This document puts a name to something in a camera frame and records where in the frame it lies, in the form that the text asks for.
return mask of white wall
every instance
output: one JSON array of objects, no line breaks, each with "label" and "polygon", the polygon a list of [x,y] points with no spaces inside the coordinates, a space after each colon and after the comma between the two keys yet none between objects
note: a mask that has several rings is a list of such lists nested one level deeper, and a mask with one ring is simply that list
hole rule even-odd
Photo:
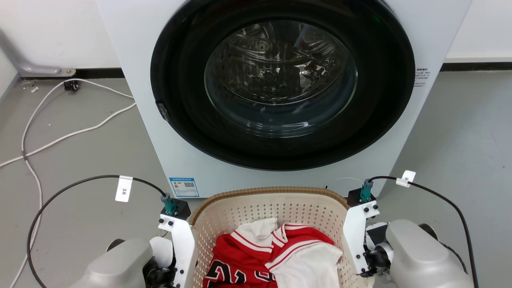
[{"label": "white wall", "polygon": [[[512,61],[511,11],[510,0],[473,0],[446,61]],[[0,28],[34,64],[120,67],[94,0],[0,0]]]},{"label": "white wall", "polygon": [[34,64],[120,67],[94,0],[0,0],[0,28]]},{"label": "white wall", "polygon": [[445,62],[511,62],[511,13],[511,0],[473,0]]},{"label": "white wall", "polygon": [[17,73],[18,72],[11,65],[11,62],[7,59],[4,52],[0,49],[0,103],[2,102],[2,96],[9,88],[9,85],[12,83]]}]

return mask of laundry basket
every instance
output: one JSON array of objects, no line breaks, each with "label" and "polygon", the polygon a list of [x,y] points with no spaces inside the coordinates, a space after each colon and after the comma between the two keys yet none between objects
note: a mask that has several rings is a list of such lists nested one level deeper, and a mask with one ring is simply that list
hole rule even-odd
[{"label": "laundry basket", "polygon": [[[270,217],[276,217],[278,225],[284,222],[306,224],[329,236],[334,245],[343,250],[342,231],[347,209],[343,197],[322,188],[255,188],[208,198],[189,221],[199,250],[193,287],[202,288],[217,237],[233,232],[240,224]],[[355,275],[345,257],[339,265],[338,275],[341,288],[370,288],[374,283],[374,277]]]}]

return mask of black lettering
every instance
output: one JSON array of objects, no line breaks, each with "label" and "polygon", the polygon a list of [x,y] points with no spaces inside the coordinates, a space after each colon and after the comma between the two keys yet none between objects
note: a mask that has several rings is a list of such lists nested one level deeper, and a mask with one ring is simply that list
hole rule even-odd
[{"label": "black lettering", "polygon": [[268,272],[255,271],[254,276],[265,282],[275,281],[274,274]]},{"label": "black lettering", "polygon": [[[214,260],[211,263],[210,268],[208,269],[208,273],[206,273],[205,278],[222,281],[222,282],[227,282],[227,283],[236,283],[236,284],[243,284],[247,281],[247,277],[240,270],[236,270],[234,273],[234,277],[232,277],[231,276],[231,268],[229,267],[229,264],[223,263],[219,260]],[[208,283],[208,288],[210,286],[213,286],[213,284],[211,282]]]}]

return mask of washing machine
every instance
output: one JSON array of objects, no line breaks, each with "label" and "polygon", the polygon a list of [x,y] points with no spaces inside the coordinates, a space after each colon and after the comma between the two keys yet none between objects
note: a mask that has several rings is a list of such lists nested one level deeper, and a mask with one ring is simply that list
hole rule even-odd
[{"label": "washing machine", "polygon": [[97,0],[182,198],[389,175],[470,3]]}]

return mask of gray floor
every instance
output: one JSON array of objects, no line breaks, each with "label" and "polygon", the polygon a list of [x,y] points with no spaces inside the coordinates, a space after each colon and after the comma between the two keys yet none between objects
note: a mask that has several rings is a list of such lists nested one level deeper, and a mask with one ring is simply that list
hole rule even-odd
[{"label": "gray floor", "polygon": [[[97,80],[129,93],[123,79]],[[23,129],[40,100],[58,82],[15,87],[0,106],[0,163],[21,155]],[[133,101],[92,85],[76,93],[59,90],[36,117],[26,139],[33,151],[54,139],[94,126]],[[418,172],[417,182],[453,199],[472,232],[481,287],[509,286],[512,193],[512,73],[441,73],[392,175]],[[74,136],[30,157],[44,200],[83,178],[123,174],[169,190],[136,108],[103,127]],[[117,181],[102,179],[75,187],[44,213],[33,249],[34,264],[48,287],[67,287],[116,238],[159,233],[158,194],[135,183],[130,201],[114,201]],[[8,286],[25,254],[28,227],[37,211],[34,178],[23,161],[0,168],[0,286]],[[190,201],[192,208],[200,200]],[[376,220],[407,218],[431,224],[467,265],[467,247],[455,212],[437,198],[389,183],[379,198]],[[26,268],[17,287],[38,287]]]},{"label": "gray floor", "polygon": [[[96,80],[130,93],[124,79]],[[0,106],[0,163],[21,155],[23,130],[33,110],[58,81],[38,81],[15,87]],[[97,125],[133,100],[89,84],[76,93],[58,89],[35,118],[26,138],[33,151],[71,132]],[[73,136],[30,157],[41,180],[43,200],[78,180],[102,174],[122,174],[150,181],[165,190],[165,180],[155,150],[137,108],[103,127]],[[128,203],[115,202],[117,181],[100,179],[59,196],[43,214],[33,248],[34,265],[48,287],[67,287],[87,264],[116,238],[159,234],[162,209],[159,194],[134,183]],[[34,177],[20,160],[0,168],[0,287],[8,287],[23,260],[28,228],[38,210]],[[198,201],[192,201],[192,208]],[[16,287],[38,287],[25,268]]]}]

